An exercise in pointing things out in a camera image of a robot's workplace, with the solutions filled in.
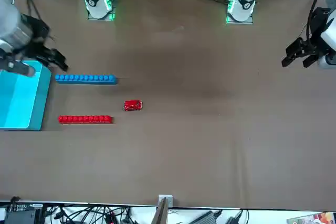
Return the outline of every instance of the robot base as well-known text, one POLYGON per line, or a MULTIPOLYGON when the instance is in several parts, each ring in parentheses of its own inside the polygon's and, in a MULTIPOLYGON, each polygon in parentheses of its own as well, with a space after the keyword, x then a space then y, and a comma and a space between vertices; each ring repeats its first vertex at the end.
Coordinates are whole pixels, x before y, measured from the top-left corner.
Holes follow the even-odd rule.
POLYGON ((247 20, 245 20, 244 22, 238 22, 236 20, 234 20, 231 15, 229 14, 230 11, 232 10, 235 0, 229 0, 229 4, 227 5, 227 14, 226 14, 226 23, 227 24, 244 24, 244 25, 252 25, 253 24, 253 18, 252 15, 248 17, 247 20))
POLYGON ((244 22, 238 22, 235 21, 233 18, 231 18, 229 15, 226 16, 226 23, 227 24, 243 24, 243 25, 252 25, 253 24, 253 18, 250 16, 246 21, 244 22))
POLYGON ((117 0, 106 0, 106 4, 110 6, 111 11, 104 18, 93 18, 91 14, 88 12, 88 20, 105 20, 105 21, 114 21, 115 19, 115 11, 117 0))

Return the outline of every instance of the electronic device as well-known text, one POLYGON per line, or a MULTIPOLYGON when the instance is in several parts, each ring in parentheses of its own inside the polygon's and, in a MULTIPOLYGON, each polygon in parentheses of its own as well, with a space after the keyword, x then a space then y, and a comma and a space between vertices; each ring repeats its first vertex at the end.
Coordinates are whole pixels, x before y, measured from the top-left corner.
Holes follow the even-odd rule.
POLYGON ((6 208, 5 224, 44 223, 42 204, 12 204, 6 208))

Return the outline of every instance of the green led light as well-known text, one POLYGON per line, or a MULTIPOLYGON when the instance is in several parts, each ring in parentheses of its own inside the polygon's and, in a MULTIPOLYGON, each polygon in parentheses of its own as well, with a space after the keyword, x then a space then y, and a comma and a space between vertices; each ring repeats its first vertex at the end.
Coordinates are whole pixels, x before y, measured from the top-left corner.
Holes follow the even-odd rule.
POLYGON ((107 10, 112 10, 112 1, 104 0, 107 10))

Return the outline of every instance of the metal bracket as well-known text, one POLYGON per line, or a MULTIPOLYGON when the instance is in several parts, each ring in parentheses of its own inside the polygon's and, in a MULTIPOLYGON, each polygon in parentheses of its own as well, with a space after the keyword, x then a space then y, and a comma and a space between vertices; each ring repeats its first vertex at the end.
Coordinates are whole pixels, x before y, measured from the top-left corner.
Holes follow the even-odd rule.
POLYGON ((172 195, 159 195, 159 206, 155 212, 152 224, 167 224, 168 209, 173 207, 172 195))

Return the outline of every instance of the floor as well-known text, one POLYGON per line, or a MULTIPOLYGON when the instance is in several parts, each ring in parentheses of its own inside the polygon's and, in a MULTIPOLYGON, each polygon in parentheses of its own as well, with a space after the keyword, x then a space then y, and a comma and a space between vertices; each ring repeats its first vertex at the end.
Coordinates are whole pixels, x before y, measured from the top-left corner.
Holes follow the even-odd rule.
MULTIPOLYGON (((80 208, 67 208, 67 214, 80 210, 80 208)), ((131 209, 131 218, 133 221, 137 221, 139 224, 151 223, 154 217, 155 207, 134 207, 131 209)), ((187 224, 195 220, 199 216, 208 212, 208 210, 170 210, 168 215, 167 224, 187 224)), ((0 209, 0 220, 4 220, 4 209, 0 209)), ((223 210, 222 214, 216 220, 217 224, 225 224, 227 219, 231 216, 236 216, 239 210, 223 210)), ((316 214, 318 212, 303 212, 303 211, 272 211, 272 210, 250 210, 249 224, 286 224, 287 219, 316 214)), ((239 221, 240 224, 246 223, 246 212, 244 211, 239 221)), ((92 216, 87 217, 86 223, 89 224, 92 216)), ((53 220, 50 222, 50 218, 45 220, 45 224, 60 224, 59 220, 53 220)))

